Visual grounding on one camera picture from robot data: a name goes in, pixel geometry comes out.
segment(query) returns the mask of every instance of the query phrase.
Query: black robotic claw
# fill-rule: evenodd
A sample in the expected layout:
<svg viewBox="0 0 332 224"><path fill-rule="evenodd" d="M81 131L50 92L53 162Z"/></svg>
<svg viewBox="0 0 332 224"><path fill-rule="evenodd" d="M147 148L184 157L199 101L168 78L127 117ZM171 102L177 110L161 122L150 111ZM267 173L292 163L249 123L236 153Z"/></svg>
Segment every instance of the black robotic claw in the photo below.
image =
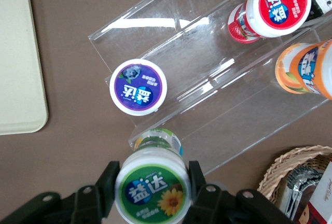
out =
<svg viewBox="0 0 332 224"><path fill-rule="evenodd" d="M84 186L61 199L58 193L37 195L0 224L101 224L114 203L119 162L110 162L95 185ZM291 224L280 210L256 190L241 190L236 197L206 184L197 161L189 162L193 205L183 224Z"/></svg>

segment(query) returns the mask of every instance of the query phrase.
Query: woven basket rim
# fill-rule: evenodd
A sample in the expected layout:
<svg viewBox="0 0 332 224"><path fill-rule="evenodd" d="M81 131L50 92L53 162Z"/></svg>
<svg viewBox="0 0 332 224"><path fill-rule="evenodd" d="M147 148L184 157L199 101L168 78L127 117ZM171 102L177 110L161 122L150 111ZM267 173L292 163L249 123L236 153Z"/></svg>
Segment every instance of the woven basket rim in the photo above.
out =
<svg viewBox="0 0 332 224"><path fill-rule="evenodd" d="M332 148L329 146L316 145L294 148L274 160L274 163L267 169L263 180L259 183L257 190L271 200L274 190L288 172L319 155L331 154Z"/></svg>

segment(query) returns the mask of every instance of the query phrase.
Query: strawberry image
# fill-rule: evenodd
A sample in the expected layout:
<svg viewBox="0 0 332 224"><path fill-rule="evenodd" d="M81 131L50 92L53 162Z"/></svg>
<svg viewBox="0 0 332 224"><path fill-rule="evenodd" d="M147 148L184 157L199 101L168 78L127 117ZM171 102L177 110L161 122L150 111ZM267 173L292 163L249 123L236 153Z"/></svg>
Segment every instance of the strawberry image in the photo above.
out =
<svg viewBox="0 0 332 224"><path fill-rule="evenodd" d="M243 44L250 44L259 39L258 37L252 37L246 35L243 28L241 28L236 22L229 23L228 30L234 40Z"/></svg>
<svg viewBox="0 0 332 224"><path fill-rule="evenodd" d="M240 28L235 22L231 22L228 25L229 33L231 36L239 42L247 41L247 35L243 32L242 28Z"/></svg>

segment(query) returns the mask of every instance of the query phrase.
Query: screw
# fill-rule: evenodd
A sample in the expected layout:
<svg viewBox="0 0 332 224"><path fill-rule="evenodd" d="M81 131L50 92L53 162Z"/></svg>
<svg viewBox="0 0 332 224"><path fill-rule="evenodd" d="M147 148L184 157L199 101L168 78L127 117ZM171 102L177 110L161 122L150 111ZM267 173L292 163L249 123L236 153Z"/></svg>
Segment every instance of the screw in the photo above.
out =
<svg viewBox="0 0 332 224"><path fill-rule="evenodd" d="M253 195L251 192L249 192L249 191L245 191L245 192L243 192L242 195L243 195L244 197L246 197L247 199L254 198L254 195Z"/></svg>
<svg viewBox="0 0 332 224"><path fill-rule="evenodd" d="M215 188L214 186L212 186L212 185L209 185L209 186L206 187L206 190L207 190L208 192L215 192L215 191L216 191L216 188Z"/></svg>
<svg viewBox="0 0 332 224"><path fill-rule="evenodd" d="M53 196L51 196L51 195L47 195L47 196L45 196L44 198L43 198L43 202L48 202L48 201L50 201L50 200L52 200L53 199Z"/></svg>
<svg viewBox="0 0 332 224"><path fill-rule="evenodd" d="M83 190L83 193L84 194L88 194L92 191L91 187L86 187L84 190Z"/></svg>

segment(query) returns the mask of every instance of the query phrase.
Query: brown table surface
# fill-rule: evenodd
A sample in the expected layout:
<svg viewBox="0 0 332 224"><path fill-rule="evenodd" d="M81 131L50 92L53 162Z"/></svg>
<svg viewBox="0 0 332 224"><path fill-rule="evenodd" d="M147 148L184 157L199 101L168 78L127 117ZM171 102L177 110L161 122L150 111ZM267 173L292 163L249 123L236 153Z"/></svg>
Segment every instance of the brown table surface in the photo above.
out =
<svg viewBox="0 0 332 224"><path fill-rule="evenodd" d="M31 0L49 119L36 133L0 136L0 219L41 192L66 197L94 183L109 161L122 163L131 154L133 124L112 103L104 82L109 71L88 35L139 1ZM331 116L328 102L207 179L221 181L231 193L257 188L278 155L331 145ZM126 223L115 207L110 216L105 223Z"/></svg>

